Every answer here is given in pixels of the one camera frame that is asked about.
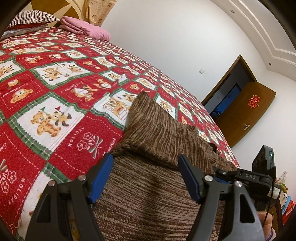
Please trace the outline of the person's right hand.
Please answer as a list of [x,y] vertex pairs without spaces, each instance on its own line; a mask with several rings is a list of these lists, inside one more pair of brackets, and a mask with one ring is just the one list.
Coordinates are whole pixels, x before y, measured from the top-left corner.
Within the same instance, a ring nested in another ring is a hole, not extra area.
[[272,228],[273,216],[266,211],[258,211],[257,215],[262,224],[263,233],[266,241],[274,240],[276,237],[275,230]]

